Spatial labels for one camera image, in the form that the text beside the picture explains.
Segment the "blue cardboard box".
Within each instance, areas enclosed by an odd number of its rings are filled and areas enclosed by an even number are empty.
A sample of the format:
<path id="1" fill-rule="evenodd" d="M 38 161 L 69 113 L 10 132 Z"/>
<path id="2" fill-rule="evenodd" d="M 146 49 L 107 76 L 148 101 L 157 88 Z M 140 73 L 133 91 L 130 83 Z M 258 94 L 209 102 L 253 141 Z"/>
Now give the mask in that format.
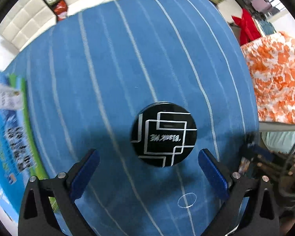
<path id="1" fill-rule="evenodd" d="M 55 175 L 34 101 L 28 78 L 0 71 L 0 207 L 15 223 L 30 177 Z"/>

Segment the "red plastic bag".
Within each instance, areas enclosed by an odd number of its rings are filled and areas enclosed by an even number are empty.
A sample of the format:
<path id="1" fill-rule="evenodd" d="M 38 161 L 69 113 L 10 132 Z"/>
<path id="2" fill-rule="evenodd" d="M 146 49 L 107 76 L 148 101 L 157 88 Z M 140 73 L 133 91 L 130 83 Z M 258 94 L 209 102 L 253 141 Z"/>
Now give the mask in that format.
<path id="1" fill-rule="evenodd" d="M 56 14 L 57 21 L 62 21 L 67 17 L 67 4 L 64 0 L 57 3 L 54 13 Z"/>

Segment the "left white padded chair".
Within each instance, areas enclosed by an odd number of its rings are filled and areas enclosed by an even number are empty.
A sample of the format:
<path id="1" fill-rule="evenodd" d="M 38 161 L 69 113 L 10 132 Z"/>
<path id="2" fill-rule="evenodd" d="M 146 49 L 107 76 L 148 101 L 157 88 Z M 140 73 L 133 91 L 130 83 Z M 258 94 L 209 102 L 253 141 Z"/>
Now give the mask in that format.
<path id="1" fill-rule="evenodd" d="M 18 0 L 0 23 L 0 35 L 19 51 L 56 24 L 43 0 Z"/>

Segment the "blue striped tablecloth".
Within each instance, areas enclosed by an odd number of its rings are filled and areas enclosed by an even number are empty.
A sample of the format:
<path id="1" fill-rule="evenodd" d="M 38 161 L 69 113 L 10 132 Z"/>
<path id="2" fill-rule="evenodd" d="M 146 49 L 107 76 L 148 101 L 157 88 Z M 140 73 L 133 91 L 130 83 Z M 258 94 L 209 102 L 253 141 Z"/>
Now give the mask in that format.
<path id="1" fill-rule="evenodd" d="M 117 0 L 59 22 L 6 69 L 27 83 L 29 117 L 49 177 L 86 152 L 100 164 L 77 206 L 99 235 L 200 235 L 219 199 L 198 165 L 208 149 L 231 170 L 258 131 L 252 81 L 233 32 L 208 0 Z M 191 154 L 157 168 L 132 147 L 150 104 L 186 109 Z"/>

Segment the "teal blanket pile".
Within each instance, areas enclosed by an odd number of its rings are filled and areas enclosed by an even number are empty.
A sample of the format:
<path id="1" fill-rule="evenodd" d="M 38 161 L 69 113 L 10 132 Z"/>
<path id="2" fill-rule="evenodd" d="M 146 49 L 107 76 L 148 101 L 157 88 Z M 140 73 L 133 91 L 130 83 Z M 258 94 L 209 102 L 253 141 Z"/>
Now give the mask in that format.
<path id="1" fill-rule="evenodd" d="M 269 150 L 288 153 L 295 143 L 295 131 L 262 132 L 261 138 Z"/>

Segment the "red cloth item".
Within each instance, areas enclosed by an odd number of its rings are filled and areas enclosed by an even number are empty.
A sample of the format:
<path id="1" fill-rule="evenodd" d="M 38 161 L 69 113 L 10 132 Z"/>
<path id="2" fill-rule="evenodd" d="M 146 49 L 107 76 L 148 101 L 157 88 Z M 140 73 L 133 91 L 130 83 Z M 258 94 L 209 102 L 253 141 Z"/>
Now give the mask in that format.
<path id="1" fill-rule="evenodd" d="M 232 16 L 232 19 L 235 25 L 240 28 L 239 44 L 241 46 L 261 38 L 261 33 L 258 31 L 248 10 L 243 8 L 241 18 Z"/>

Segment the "black patterned round compact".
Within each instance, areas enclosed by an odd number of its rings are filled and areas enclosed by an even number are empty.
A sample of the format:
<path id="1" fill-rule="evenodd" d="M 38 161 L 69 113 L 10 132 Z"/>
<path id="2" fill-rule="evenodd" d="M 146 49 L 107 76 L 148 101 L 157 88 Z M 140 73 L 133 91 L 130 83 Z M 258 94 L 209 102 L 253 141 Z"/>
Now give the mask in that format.
<path id="1" fill-rule="evenodd" d="M 132 126 L 130 142 L 137 157 L 154 167 L 171 167 L 192 152 L 197 126 L 183 107 L 157 102 L 143 109 Z"/>

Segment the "orange floral cushion chair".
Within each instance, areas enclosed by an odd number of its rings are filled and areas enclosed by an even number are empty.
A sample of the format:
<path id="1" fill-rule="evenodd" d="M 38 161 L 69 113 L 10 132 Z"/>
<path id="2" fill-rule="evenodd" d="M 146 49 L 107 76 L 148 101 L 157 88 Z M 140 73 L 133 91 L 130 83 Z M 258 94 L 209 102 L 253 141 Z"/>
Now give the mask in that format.
<path id="1" fill-rule="evenodd" d="M 243 45 L 241 51 L 259 122 L 295 128 L 295 38 L 280 31 Z"/>

